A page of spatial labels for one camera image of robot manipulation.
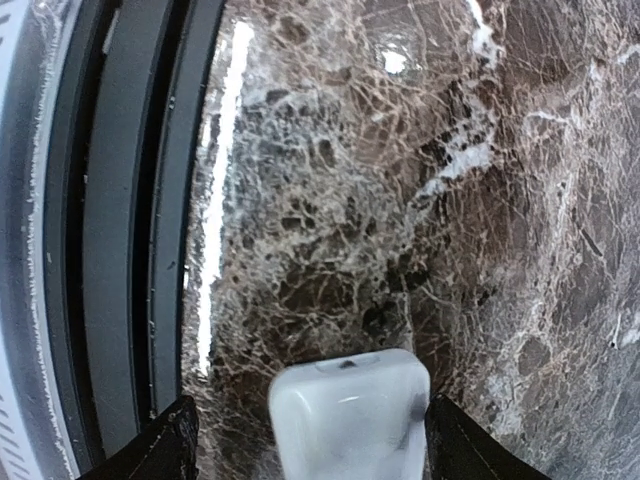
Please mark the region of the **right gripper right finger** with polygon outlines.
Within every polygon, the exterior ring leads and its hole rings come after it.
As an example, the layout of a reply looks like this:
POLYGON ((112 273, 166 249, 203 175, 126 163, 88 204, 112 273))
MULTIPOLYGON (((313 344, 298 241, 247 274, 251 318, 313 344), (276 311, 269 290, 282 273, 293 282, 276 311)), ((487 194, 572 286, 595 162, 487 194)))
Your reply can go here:
POLYGON ((429 467, 433 479, 546 480, 489 435, 442 393, 425 414, 429 467))

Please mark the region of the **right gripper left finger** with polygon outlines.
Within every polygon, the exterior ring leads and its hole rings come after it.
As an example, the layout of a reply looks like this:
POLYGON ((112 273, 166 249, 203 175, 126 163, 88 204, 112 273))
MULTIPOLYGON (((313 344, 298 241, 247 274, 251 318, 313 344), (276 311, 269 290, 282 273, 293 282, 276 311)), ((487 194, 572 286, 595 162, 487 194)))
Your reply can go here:
POLYGON ((198 477, 199 419, 183 395, 114 456, 81 476, 85 480, 194 480, 198 477))

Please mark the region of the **white remote control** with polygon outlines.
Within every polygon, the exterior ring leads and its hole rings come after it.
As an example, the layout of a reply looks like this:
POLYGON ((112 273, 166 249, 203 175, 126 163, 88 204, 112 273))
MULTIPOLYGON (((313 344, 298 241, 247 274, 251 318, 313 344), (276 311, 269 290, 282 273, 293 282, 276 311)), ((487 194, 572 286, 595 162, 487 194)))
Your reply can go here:
POLYGON ((298 364, 269 388, 287 479, 420 479, 430 375, 403 349, 298 364))

